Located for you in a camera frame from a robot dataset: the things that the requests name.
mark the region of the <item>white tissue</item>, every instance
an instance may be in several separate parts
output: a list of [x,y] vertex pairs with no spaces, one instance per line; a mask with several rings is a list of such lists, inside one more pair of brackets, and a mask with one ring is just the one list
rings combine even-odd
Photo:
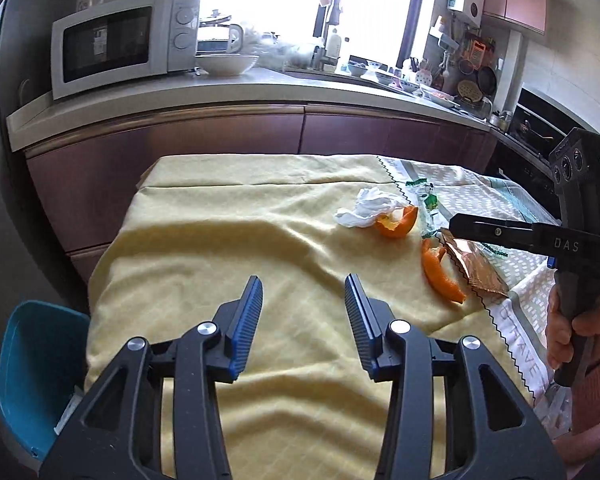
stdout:
[[341,207],[333,218],[344,227],[369,227],[378,215],[388,214],[408,205],[409,201],[403,196],[380,191],[377,187],[365,188],[358,193],[353,211]]

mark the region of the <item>microwave control panel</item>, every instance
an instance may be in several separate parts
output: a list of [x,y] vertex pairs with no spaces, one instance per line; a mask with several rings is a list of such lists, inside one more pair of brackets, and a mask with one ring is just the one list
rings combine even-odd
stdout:
[[200,0],[173,0],[169,27],[168,72],[195,68],[199,13]]

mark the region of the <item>microwave knob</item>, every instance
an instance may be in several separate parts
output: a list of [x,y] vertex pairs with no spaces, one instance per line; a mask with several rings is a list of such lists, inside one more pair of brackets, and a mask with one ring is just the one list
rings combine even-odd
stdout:
[[191,46],[191,34],[188,32],[181,32],[175,38],[173,38],[173,46],[175,48],[183,49]]
[[187,25],[193,20],[193,9],[180,9],[176,13],[176,21],[181,25]]

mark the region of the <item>hand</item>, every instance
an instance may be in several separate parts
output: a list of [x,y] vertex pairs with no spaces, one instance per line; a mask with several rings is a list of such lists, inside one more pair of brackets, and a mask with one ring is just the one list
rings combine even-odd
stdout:
[[596,306],[578,317],[571,323],[560,313],[560,297],[557,286],[554,285],[549,293],[549,308],[546,317],[546,349],[547,362],[554,370],[562,363],[568,363],[573,358],[573,346],[570,343],[571,330],[576,334],[591,337],[596,336],[591,353],[591,364],[600,361],[600,297]]

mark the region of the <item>white microwave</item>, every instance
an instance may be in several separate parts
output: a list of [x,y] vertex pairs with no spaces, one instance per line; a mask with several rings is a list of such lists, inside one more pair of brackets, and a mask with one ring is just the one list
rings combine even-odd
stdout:
[[54,99],[195,66],[200,0],[115,0],[57,20]]

